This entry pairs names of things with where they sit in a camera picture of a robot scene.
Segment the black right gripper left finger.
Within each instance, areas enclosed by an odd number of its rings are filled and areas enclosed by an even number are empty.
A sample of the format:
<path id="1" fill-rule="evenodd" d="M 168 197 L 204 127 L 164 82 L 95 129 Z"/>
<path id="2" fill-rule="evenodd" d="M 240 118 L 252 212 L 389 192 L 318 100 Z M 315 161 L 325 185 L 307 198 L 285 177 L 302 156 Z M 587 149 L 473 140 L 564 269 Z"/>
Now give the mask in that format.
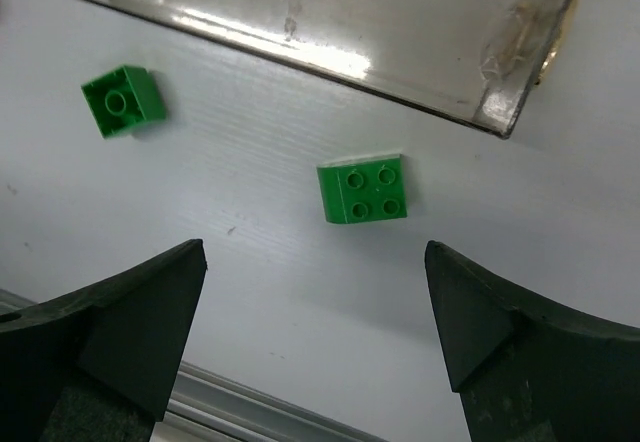
<path id="1" fill-rule="evenodd" d="M 206 274 L 200 239 L 1 317 L 4 441 L 147 441 Z"/>

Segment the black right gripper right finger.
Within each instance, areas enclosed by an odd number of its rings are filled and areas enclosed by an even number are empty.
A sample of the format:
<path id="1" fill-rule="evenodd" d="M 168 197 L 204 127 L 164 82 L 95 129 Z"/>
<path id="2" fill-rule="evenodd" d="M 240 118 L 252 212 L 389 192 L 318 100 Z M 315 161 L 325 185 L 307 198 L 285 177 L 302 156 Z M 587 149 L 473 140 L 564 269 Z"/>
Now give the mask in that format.
<path id="1" fill-rule="evenodd" d="M 472 440 L 638 440 L 637 328 L 538 295 L 441 242 L 424 262 Z"/>

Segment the green lego brick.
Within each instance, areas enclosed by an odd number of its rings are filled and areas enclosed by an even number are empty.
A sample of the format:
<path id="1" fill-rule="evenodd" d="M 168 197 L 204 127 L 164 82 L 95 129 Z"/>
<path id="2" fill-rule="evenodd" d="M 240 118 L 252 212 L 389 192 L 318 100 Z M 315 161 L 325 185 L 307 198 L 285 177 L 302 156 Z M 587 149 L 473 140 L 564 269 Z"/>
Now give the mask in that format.
<path id="1" fill-rule="evenodd" d="M 400 154 L 329 162 L 318 165 L 316 173 L 329 223 L 353 225 L 407 217 Z"/>

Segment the small green square lego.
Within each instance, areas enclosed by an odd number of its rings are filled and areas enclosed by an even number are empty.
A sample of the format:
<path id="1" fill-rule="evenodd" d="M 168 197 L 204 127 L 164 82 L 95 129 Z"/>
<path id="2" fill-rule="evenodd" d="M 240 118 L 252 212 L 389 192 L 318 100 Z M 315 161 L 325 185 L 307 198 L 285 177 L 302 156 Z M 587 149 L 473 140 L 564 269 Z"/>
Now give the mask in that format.
<path id="1" fill-rule="evenodd" d="M 103 139 L 164 121 L 167 108 L 158 85 L 144 67 L 123 65 L 81 86 Z"/>

